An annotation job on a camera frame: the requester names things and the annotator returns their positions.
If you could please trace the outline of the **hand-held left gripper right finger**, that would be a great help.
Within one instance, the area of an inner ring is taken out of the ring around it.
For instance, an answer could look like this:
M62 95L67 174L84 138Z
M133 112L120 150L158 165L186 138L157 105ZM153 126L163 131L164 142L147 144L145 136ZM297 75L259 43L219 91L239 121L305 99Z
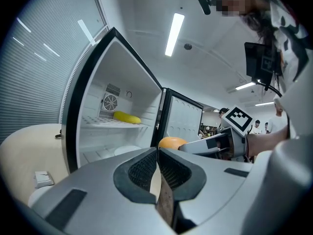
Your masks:
M190 230L227 204L252 164L161 148L159 169L159 214L174 230Z

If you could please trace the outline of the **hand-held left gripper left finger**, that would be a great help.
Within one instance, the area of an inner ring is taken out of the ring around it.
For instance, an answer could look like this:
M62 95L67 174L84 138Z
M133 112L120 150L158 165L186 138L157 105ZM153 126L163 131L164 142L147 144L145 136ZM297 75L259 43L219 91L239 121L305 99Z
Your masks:
M69 235L172 235L150 182L157 149L86 164L42 195L32 209Z

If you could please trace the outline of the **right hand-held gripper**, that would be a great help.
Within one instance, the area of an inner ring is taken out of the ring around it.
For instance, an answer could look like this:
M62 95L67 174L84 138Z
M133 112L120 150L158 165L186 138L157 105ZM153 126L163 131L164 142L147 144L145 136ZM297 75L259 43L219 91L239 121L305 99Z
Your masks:
M216 135L183 144L179 150L214 159L248 161L247 135L253 118L238 106L221 108L219 117L221 124Z

